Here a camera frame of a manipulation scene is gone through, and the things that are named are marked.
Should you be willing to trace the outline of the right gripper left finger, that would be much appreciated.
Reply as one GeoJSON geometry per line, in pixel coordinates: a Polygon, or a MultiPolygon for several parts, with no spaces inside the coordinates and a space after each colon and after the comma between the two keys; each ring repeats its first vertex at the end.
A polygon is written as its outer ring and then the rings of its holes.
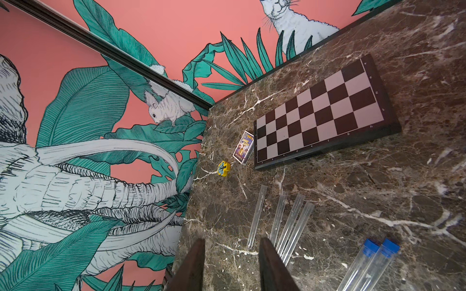
{"type": "Polygon", "coordinates": [[[182,265],[168,282],[166,291],[201,291],[205,266],[205,239],[199,238],[191,247],[182,265]]]}

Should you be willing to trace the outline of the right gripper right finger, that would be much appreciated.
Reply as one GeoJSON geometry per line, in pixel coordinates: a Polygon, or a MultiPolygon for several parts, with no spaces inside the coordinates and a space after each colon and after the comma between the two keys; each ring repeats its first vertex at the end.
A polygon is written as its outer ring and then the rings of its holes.
{"type": "Polygon", "coordinates": [[[258,253],[262,291],[299,291],[272,242],[263,237],[258,253]]]}

